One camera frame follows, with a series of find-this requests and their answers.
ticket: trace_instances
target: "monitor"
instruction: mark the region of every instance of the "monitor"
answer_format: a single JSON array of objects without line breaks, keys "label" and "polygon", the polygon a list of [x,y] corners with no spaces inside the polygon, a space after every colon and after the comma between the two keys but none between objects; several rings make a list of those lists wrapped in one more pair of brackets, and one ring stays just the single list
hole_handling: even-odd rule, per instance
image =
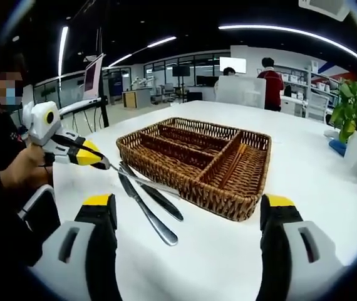
[{"label": "monitor", "polygon": [[101,54],[85,68],[83,100],[99,97],[99,81],[103,57],[104,54]]},{"label": "monitor", "polygon": [[220,71],[223,72],[227,67],[231,67],[236,73],[247,73],[247,60],[245,58],[226,58],[220,57]]},{"label": "monitor", "polygon": [[190,67],[189,66],[174,66],[172,70],[174,77],[189,77]]}]

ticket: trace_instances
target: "woven cutlery tray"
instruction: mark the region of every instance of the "woven cutlery tray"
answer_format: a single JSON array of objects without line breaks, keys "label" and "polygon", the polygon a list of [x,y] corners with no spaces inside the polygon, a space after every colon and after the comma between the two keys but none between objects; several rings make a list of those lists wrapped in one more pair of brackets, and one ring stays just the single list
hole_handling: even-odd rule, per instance
[{"label": "woven cutlery tray", "polygon": [[244,221],[262,196],[271,155],[268,135],[171,118],[117,142],[122,160],[182,198]]}]

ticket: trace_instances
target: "floor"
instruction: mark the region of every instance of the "floor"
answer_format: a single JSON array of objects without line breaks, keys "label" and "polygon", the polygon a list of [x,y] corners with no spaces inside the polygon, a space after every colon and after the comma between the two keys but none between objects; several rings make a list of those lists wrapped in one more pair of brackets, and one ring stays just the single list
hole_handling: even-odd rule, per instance
[{"label": "floor", "polygon": [[[125,108],[122,102],[117,102],[114,105],[107,105],[106,111],[108,114],[109,124],[112,125],[123,120],[134,118],[162,108],[167,108],[169,106],[169,103],[160,103],[158,105],[152,105],[151,107],[135,109]],[[89,110],[82,111],[75,114],[74,117],[72,114],[69,114],[61,122],[66,129],[74,130],[81,136],[86,136],[91,132],[96,132],[103,127],[103,119],[101,117],[100,108],[97,108],[96,110],[91,108]]]}]

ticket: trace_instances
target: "knife blade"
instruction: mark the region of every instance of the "knife blade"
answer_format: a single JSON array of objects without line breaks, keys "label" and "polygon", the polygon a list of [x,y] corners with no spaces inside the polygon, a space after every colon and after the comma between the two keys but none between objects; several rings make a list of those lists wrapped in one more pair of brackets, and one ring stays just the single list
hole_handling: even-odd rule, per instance
[{"label": "knife blade", "polygon": [[[136,177],[134,174],[133,170],[131,167],[121,161],[120,162],[120,167],[129,175]],[[183,221],[184,218],[181,214],[181,212],[177,209],[176,206],[172,204],[163,194],[161,194],[159,191],[157,191],[155,188],[149,187],[147,185],[143,185],[142,183],[138,183],[138,185],[141,186],[141,188],[153,199],[155,200],[156,203],[161,205],[161,207],[166,210],[171,216],[173,216],[175,219],[179,221]]]},{"label": "knife blade", "polygon": [[172,230],[170,230],[160,219],[158,219],[156,215],[154,215],[154,213],[143,202],[142,198],[134,189],[134,187],[132,186],[132,184],[130,183],[130,181],[127,179],[126,176],[119,173],[118,177],[127,195],[133,198],[137,202],[137,204],[141,207],[143,213],[149,220],[152,227],[158,233],[159,237],[163,240],[163,242],[168,246],[176,245],[178,242],[177,235],[174,234]]}]

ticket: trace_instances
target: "table knife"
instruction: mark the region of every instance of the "table knife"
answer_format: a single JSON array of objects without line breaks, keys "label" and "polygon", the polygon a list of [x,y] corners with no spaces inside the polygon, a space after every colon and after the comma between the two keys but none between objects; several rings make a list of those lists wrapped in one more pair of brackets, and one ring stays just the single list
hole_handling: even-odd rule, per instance
[{"label": "table knife", "polygon": [[[134,174],[133,170],[131,169],[130,166],[128,166],[127,163],[121,161],[120,162],[120,167],[129,175],[135,177],[136,175]],[[138,185],[141,186],[141,188],[152,198],[155,200],[156,203],[161,205],[161,207],[166,210],[170,215],[172,215],[174,218],[176,218],[179,221],[183,221],[184,218],[181,214],[181,212],[177,209],[176,206],[172,204],[163,194],[161,194],[159,191],[157,191],[155,188],[149,187],[147,185],[143,185],[141,183],[138,183]]]},{"label": "table knife", "polygon": [[142,198],[134,189],[134,187],[132,186],[132,184],[130,183],[130,181],[127,179],[126,176],[119,173],[118,177],[128,196],[133,198],[138,203],[138,205],[141,207],[142,211],[144,212],[145,216],[147,217],[147,219],[149,220],[155,231],[158,233],[159,237],[168,246],[176,245],[178,242],[177,235],[174,234],[172,230],[170,230],[165,224],[163,224],[163,222],[160,219],[158,219],[156,215],[154,215],[154,213],[143,202]]}]

